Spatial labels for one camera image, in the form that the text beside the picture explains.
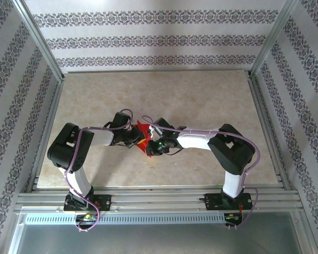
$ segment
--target enclosure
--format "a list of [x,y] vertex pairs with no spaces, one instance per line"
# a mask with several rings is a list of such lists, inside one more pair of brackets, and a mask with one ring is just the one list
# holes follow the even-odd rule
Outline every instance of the enclosure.
[[[210,151],[92,146],[84,172],[111,202],[78,233],[47,150],[123,108],[252,140],[247,223],[205,207],[225,175]],[[36,250],[318,253],[318,0],[0,0],[0,253]]]

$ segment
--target aluminum frame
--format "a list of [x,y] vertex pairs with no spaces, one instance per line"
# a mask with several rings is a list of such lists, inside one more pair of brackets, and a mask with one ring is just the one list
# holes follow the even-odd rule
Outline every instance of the aluminum frame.
[[17,11],[21,15],[22,20],[26,24],[28,30],[31,33],[31,36],[37,46],[39,47],[43,57],[45,58],[47,64],[51,68],[53,74],[55,75],[58,81],[62,80],[64,74],[59,67],[53,53],[49,49],[46,40],[44,39],[40,29],[38,28],[31,12],[29,11],[26,3],[24,0],[12,0],[13,4],[15,5]]
[[[284,190],[282,186],[258,187],[259,199],[253,210],[254,213],[262,212],[289,212],[294,223],[295,231],[303,253],[317,254],[318,250],[308,224],[303,205],[298,191]],[[132,218],[146,215],[176,215],[176,216],[207,216],[215,211],[206,211],[205,204],[199,200],[205,193],[220,193],[221,186],[149,186],[139,187],[106,187],[97,188],[96,194],[112,195],[111,209],[101,212],[103,215],[123,215]],[[255,199],[255,191],[247,189]],[[16,253],[19,239],[26,224],[26,215],[51,215],[53,218],[64,216],[63,210],[65,196],[68,190],[36,190],[32,193],[19,195],[14,210],[11,245],[6,246],[5,253]]]
[[263,64],[265,58],[267,57],[270,49],[274,45],[278,35],[280,34],[282,28],[286,24],[293,8],[295,7],[297,0],[286,0],[282,6],[279,15],[277,16],[276,21],[274,22],[269,34],[267,35],[261,50],[259,51],[257,57],[251,68],[251,78],[256,75]]
[[[16,253],[19,247],[26,217],[28,214],[53,214],[54,216],[64,214],[63,203],[68,189],[48,190],[37,189],[33,186],[37,183],[43,158],[46,153],[47,141],[50,136],[52,124],[54,122],[56,109],[60,100],[61,91],[64,84],[64,74],[56,62],[36,25],[30,11],[23,0],[13,0],[18,12],[21,14],[31,35],[44,55],[48,65],[51,67],[57,80],[60,81],[56,91],[55,100],[51,106],[51,114],[48,117],[47,129],[42,137],[42,145],[37,154],[37,160],[32,172],[32,180],[28,185],[29,193],[21,193],[17,199],[14,215],[10,224],[10,231],[7,235],[3,253]],[[274,44],[282,27],[285,25],[293,7],[295,0],[286,0],[278,15],[266,41],[263,44],[252,68],[251,77],[258,71],[272,45]],[[282,167],[278,149],[273,139],[272,130],[268,124],[266,112],[262,107],[262,101],[257,91],[257,84],[251,80],[248,72],[248,83],[252,93],[255,107],[262,125],[266,143],[273,167],[278,179],[277,185],[258,185],[259,199],[254,213],[257,212],[289,212],[294,224],[298,241],[303,253],[318,253],[314,237],[307,217],[305,215],[298,191],[292,190],[288,183],[286,173]],[[132,216],[135,214],[209,214],[205,205],[199,200],[204,193],[218,193],[221,186],[133,186],[133,187],[110,187],[97,188],[97,194],[111,194],[112,205],[110,212],[105,214],[124,214]]]

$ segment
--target red object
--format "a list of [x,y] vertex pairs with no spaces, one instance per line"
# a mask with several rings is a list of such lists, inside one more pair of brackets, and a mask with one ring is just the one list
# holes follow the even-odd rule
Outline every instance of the red object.
[[137,121],[137,124],[135,124],[134,126],[138,126],[139,131],[141,131],[144,136],[145,136],[145,140],[139,144],[137,144],[137,147],[141,149],[141,151],[143,151],[144,153],[146,153],[146,147],[148,145],[148,141],[151,139],[151,136],[148,133],[149,130],[149,124],[148,123],[140,123],[139,121]]

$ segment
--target patterned wallpaper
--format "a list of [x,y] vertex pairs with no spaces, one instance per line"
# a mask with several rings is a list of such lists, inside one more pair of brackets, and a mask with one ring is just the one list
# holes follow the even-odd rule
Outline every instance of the patterned wallpaper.
[[57,80],[10,0],[0,0],[0,251],[26,186]]
[[26,4],[63,72],[248,70],[284,1],[26,0]]
[[318,0],[296,4],[256,79],[318,245]]

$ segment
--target glass panel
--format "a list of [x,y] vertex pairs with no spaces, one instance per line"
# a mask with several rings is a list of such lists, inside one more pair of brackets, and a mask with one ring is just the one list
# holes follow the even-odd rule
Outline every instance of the glass panel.
[[237,231],[223,225],[26,225],[18,253],[301,253],[289,213],[254,213]]

